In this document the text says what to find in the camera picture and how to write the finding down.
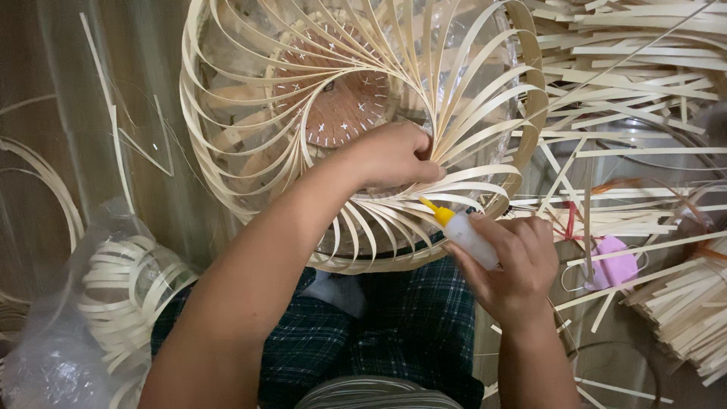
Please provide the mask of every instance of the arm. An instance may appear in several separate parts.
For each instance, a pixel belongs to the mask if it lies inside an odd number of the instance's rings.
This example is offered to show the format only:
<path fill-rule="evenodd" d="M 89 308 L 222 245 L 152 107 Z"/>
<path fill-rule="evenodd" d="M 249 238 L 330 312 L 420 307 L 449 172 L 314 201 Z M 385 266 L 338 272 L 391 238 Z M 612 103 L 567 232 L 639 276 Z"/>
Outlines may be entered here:
<path fill-rule="evenodd" d="M 553 226 L 541 218 L 492 221 L 470 215 L 502 269 L 485 270 L 449 243 L 478 302 L 502 326 L 498 388 L 504 409 L 577 409 L 570 364 L 555 332 L 547 294 L 558 272 Z"/>
<path fill-rule="evenodd" d="M 386 124 L 311 167 L 251 221 L 207 269 L 165 340 L 139 409 L 255 408 L 262 345 L 336 214 L 365 186 L 444 177 L 416 152 L 429 138 Z"/>

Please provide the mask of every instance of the pink face mask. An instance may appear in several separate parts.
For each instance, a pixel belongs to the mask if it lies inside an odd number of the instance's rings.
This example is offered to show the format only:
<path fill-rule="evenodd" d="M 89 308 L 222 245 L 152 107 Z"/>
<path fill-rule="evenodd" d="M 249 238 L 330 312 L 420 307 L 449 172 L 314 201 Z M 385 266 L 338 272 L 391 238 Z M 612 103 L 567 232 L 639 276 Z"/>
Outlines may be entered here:
<path fill-rule="evenodd" d="M 591 252 L 591 255 L 602 255 L 626 250 L 628 246 L 613 236 L 605 236 L 601 243 Z M 618 257 L 605 258 L 593 262 L 593 277 L 584 287 L 587 290 L 603 290 L 605 288 L 621 285 L 634 279 L 639 268 L 633 254 L 624 254 Z"/>

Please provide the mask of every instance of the hand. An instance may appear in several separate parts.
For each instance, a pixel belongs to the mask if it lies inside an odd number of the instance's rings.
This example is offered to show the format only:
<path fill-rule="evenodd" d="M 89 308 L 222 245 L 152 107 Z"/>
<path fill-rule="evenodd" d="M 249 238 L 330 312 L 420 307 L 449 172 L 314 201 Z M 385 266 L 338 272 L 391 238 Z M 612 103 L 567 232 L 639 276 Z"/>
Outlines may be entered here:
<path fill-rule="evenodd" d="M 430 138 L 411 122 L 383 124 L 363 134 L 340 155 L 358 176 L 360 188 L 391 188 L 442 180 L 446 170 L 428 157 Z"/>
<path fill-rule="evenodd" d="M 497 251 L 502 269 L 485 270 L 461 247 L 450 242 L 448 251 L 477 301 L 511 333 L 538 333 L 554 326 L 547 295 L 558 273 L 553 225 L 538 217 L 493 221 L 471 213 L 470 224 Z"/>

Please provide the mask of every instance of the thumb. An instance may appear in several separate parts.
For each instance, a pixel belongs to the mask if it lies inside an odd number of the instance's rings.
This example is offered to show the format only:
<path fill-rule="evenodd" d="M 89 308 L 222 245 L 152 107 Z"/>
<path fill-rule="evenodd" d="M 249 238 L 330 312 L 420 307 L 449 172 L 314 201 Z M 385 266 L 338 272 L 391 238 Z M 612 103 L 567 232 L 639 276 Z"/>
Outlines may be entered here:
<path fill-rule="evenodd" d="M 465 278 L 467 285 L 475 293 L 475 297 L 478 300 L 489 300 L 490 289 L 487 285 L 485 268 L 480 266 L 471 255 L 467 254 L 466 251 L 453 242 L 447 242 L 444 246 L 447 252 L 457 260 L 459 270 L 462 272 L 462 276 Z"/>
<path fill-rule="evenodd" d="M 412 182 L 434 183 L 447 176 L 447 169 L 432 161 L 417 161 Z"/>

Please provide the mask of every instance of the clear plastic sheet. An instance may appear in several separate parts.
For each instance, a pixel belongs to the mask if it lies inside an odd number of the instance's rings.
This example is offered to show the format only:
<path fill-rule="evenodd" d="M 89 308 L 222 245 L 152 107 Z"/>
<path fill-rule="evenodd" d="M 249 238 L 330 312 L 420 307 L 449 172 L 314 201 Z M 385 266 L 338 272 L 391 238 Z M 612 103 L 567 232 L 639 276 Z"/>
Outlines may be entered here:
<path fill-rule="evenodd" d="M 136 408 L 153 323 L 197 279 L 125 202 L 93 217 L 51 295 L 37 300 L 0 377 L 9 408 Z"/>

